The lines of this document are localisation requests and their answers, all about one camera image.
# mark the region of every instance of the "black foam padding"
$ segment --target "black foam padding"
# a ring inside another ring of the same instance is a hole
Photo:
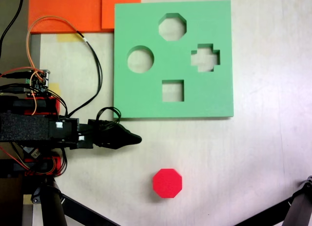
[[[0,141],[44,140],[50,140],[48,118],[0,113]]]

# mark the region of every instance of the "octagonal hole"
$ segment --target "octagonal hole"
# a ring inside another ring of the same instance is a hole
[[[159,34],[167,41],[177,41],[186,34],[186,19],[179,13],[167,13],[160,20]]]
[[[154,54],[146,46],[136,46],[128,54],[128,67],[131,71],[142,74],[151,69],[154,63]]]

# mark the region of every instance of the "wire bundle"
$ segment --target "wire bundle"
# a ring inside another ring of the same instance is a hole
[[[4,33],[2,34],[2,37],[0,39],[0,56],[1,56],[1,45],[2,45],[2,41],[3,41],[3,38],[5,36],[5,34],[7,33],[8,29],[12,26],[12,24],[14,23],[14,21],[16,20],[16,18],[18,17],[19,13],[20,13],[20,10],[21,10],[21,6],[22,6],[22,3],[23,3],[23,0],[20,0],[20,4],[19,4],[19,8],[18,8],[18,11],[16,13],[16,15],[14,16],[13,20],[11,21],[11,23],[9,24],[9,26],[6,28],[6,30],[4,31]],[[92,96],[89,100],[87,100],[85,103],[83,103],[82,105],[80,105],[79,107],[77,107],[76,109],[74,109],[72,112],[68,113],[68,109],[67,109],[67,105],[65,103],[65,101],[58,95],[56,94],[55,92],[51,91],[51,90],[47,90],[46,92],[41,92],[39,91],[38,89],[34,88],[32,86],[32,79],[33,77],[37,77],[40,81],[43,81],[43,78],[39,75],[39,73],[43,73],[42,70],[39,70],[35,67],[35,64],[31,58],[31,55],[30,55],[30,48],[29,48],[29,40],[30,40],[30,34],[31,34],[31,30],[33,29],[33,27],[40,21],[43,21],[43,20],[46,20],[46,19],[56,19],[56,20],[60,20],[62,22],[65,22],[67,23],[69,26],[71,26],[75,32],[86,42],[87,46],[89,47],[89,49],[91,50],[91,53],[94,57],[94,60],[95,60],[95,63],[96,63],[96,67],[97,67],[97,91],[96,93],[94,94],[94,96]],[[36,110],[37,110],[37,102],[36,102],[36,96],[43,96],[46,100],[49,100],[49,97],[50,96],[53,96],[55,99],[57,99],[60,104],[63,105],[63,107],[65,108],[65,117],[69,118],[71,117],[75,112],[77,112],[78,110],[80,110],[81,108],[85,107],[86,105],[88,105],[89,103],[91,103],[95,98],[96,96],[99,94],[101,88],[102,88],[102,84],[103,84],[103,71],[102,71],[102,66],[100,64],[100,61],[93,49],[93,47],[91,46],[91,44],[88,42],[88,40],[84,37],[84,35],[79,32],[75,26],[73,24],[71,24],[68,20],[62,18],[62,17],[58,17],[58,16],[44,16],[44,17],[41,17],[37,20],[35,20],[31,26],[29,27],[28,29],[28,32],[27,32],[27,36],[26,36],[26,52],[27,52],[27,57],[28,57],[28,60],[29,60],[29,63],[30,63],[30,67],[21,67],[21,68],[15,68],[15,69],[11,69],[3,74],[0,74],[0,78],[10,72],[13,72],[13,71],[17,71],[19,69],[31,69],[33,70],[33,74],[31,75],[31,78],[30,78],[30,84],[21,84],[21,83],[12,83],[12,84],[8,84],[8,85],[4,85],[4,86],[0,86],[0,91],[3,90],[3,89],[7,89],[9,87],[23,87],[23,88],[26,88],[26,89],[29,89],[31,90],[31,93],[32,93],[32,96],[34,98],[34,101],[35,101],[35,109],[34,109],[34,112],[32,113],[32,115],[34,115],[36,113]],[[110,107],[110,108],[103,108],[97,115],[97,119],[96,119],[96,122],[97,124],[99,124],[99,117],[101,116],[101,114],[106,110],[106,109],[110,109],[112,111],[114,111],[117,115],[118,115],[118,119],[114,122],[111,122],[109,123],[108,127],[106,129],[109,129],[111,128],[112,126],[114,126],[114,124],[116,123],[119,123],[120,122],[120,118],[121,118],[121,113],[118,109],[116,108],[113,108],[113,107]],[[58,118],[58,121],[60,121],[59,119],[59,115],[58,115],[58,111],[56,109],[56,115],[57,115],[57,118]],[[0,147],[0,150],[2,150],[3,152],[5,152],[7,155],[9,155],[11,158],[13,158],[14,160],[17,161],[17,163],[19,163],[23,168],[25,168],[26,170],[32,170],[31,168],[27,167],[27,165],[25,163],[23,163],[22,161],[22,158],[19,154],[19,152],[17,151],[16,147],[14,146],[13,143],[11,143],[13,149],[15,150],[16,152],[16,155],[18,156],[19,160],[17,160],[16,158],[14,158],[12,155],[10,155],[8,152],[6,152],[2,147]],[[62,151],[62,155],[63,155],[63,162],[62,162],[62,165],[60,167],[59,170],[57,170],[57,173],[55,176],[60,176],[62,175],[66,169],[67,169],[67,157],[66,157],[66,153],[65,153],[65,149],[64,148],[61,148],[61,151]],[[47,173],[40,173],[40,172],[36,172],[36,174],[52,174],[55,172],[55,169],[56,169],[56,162],[55,162],[55,159],[53,159],[53,162],[54,162],[54,165],[53,165],[53,168],[52,170],[50,170],[49,172]]]

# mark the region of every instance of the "cross-shaped hole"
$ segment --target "cross-shaped hole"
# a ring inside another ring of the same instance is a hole
[[[191,65],[197,66],[199,72],[213,72],[215,65],[220,65],[220,51],[214,50],[212,44],[199,44],[191,52]]]

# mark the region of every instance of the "yellow tape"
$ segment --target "yellow tape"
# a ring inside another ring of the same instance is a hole
[[[57,34],[58,42],[84,42],[78,34]]]
[[[49,90],[60,95],[60,88],[58,83],[49,83]]]

